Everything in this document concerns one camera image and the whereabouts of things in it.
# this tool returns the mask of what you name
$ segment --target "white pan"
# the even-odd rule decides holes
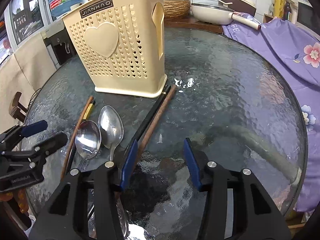
[[[233,20],[246,24],[256,30],[261,29],[261,25],[234,14],[234,10],[220,5],[192,3],[191,10],[193,16],[202,22],[228,25]]]

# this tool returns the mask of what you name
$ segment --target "textured glass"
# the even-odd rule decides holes
[[[257,143],[267,143],[293,166],[303,169],[307,135],[300,107],[287,83],[249,48],[217,34],[191,29],[165,29],[165,71],[168,83],[179,87],[122,195],[132,230],[129,238],[196,239],[206,193],[197,192],[191,183],[182,154],[186,137],[195,141],[209,160],[227,169],[251,169],[284,214],[298,186],[292,186],[250,148],[243,132],[249,131]],[[124,139],[115,155],[124,150],[156,101],[95,92],[80,59],[75,57],[50,78],[35,99],[26,123],[45,119],[48,128],[24,139],[22,149],[30,149],[59,131],[70,137],[90,95],[96,100],[91,120],[98,121],[105,105],[111,105],[122,119]],[[66,148],[47,158],[44,182],[27,190],[37,213],[59,184]],[[95,169],[108,160],[108,155],[101,146],[84,169]],[[74,167],[80,161],[76,154]]]

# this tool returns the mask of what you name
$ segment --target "yellow package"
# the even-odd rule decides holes
[[[284,4],[285,4],[285,0],[275,0],[273,16],[282,18]]]

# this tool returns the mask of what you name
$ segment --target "chopstick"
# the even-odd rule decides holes
[[[93,107],[94,107],[95,103],[96,102],[93,101],[92,103],[89,104],[89,106],[87,108],[87,111],[85,111],[84,117],[81,120],[81,123],[83,123],[84,121],[89,119],[89,116],[90,116],[90,114],[91,114],[91,112],[93,110]],[[71,148],[70,156],[68,158],[67,167],[66,167],[66,170],[64,172],[64,176],[71,170],[71,166],[72,166],[72,163],[73,163],[73,159],[75,158],[75,154],[76,154],[76,142],[74,141],[73,142],[73,146]]]
[[[129,144],[127,145],[125,151],[124,151],[124,155],[123,158],[127,158],[128,153],[130,151],[130,148],[133,144],[133,142],[135,140],[139,141],[139,139],[141,138],[141,136],[143,135],[143,133],[145,132],[146,128],[148,127],[148,125],[150,124],[150,122],[152,121],[152,119],[154,118],[154,116],[157,114],[157,112],[159,111],[159,109],[161,108],[163,102],[165,101],[165,99],[168,97],[168,94],[171,91],[171,86],[167,85],[164,87],[163,91],[161,92],[161,94],[159,95],[158,99],[156,100],[156,102],[153,104],[153,106],[151,107],[150,111],[148,112],[148,114],[146,115],[146,117],[144,118],[144,120],[142,121],[142,123],[140,124],[140,126],[138,127],[137,131],[135,132],[135,134],[133,135],[133,137],[131,138],[131,141],[129,142]],[[121,172],[123,166],[119,166],[119,171]],[[115,199],[118,199],[120,196],[120,192],[115,192]],[[94,204],[89,208],[89,212],[88,212],[88,220],[90,219],[90,217],[92,216],[94,212]]]
[[[166,98],[164,99],[164,101],[162,102],[158,112],[156,113],[156,116],[154,117],[153,121],[151,122],[147,132],[145,133],[142,142],[139,145],[138,148],[138,153],[137,153],[137,158],[136,158],[136,162],[135,164],[137,165],[142,153],[144,152],[145,147],[147,146],[153,131],[155,130],[162,114],[164,113],[165,109],[167,108],[169,101],[171,100],[171,98],[173,97],[173,95],[175,94],[175,91],[177,89],[176,85],[173,85],[168,93],[168,95],[166,96]]]
[[[69,143],[69,146],[68,146],[68,149],[67,149],[66,158],[64,159],[64,163],[63,163],[63,167],[62,167],[62,171],[61,171],[61,175],[60,175],[60,181],[64,178],[64,176],[66,174],[68,162],[70,163],[70,161],[71,161],[71,160],[69,160],[70,159],[70,153],[71,153],[73,144],[75,142],[76,133],[78,131],[78,128],[79,128],[80,124],[82,123],[84,115],[87,112],[87,109],[88,109],[89,105],[93,102],[93,100],[94,100],[94,97],[90,96],[88,101],[87,101],[87,103],[84,106],[84,109],[82,110],[82,113],[81,113],[81,115],[79,117],[77,125],[76,125],[76,127],[75,127],[75,129],[73,131],[73,134],[72,134],[71,138],[70,138],[70,143]]]

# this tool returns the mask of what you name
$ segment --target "black clamp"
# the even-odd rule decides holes
[[[88,236],[88,189],[94,189],[97,239],[124,240],[116,207],[117,192],[129,183],[138,152],[133,139],[119,161],[108,161],[93,171],[72,169],[41,210],[29,239],[93,239]]]
[[[277,206],[249,169],[230,171],[192,150],[186,138],[184,157],[198,191],[207,191],[198,240],[223,240],[227,218],[227,190],[233,189],[233,232],[229,240],[289,240],[290,231]]]
[[[60,132],[35,145],[30,151],[12,151],[23,139],[46,130],[45,120],[31,125],[13,126],[0,135],[0,193],[24,188],[44,180],[46,157],[65,146],[68,137]]]

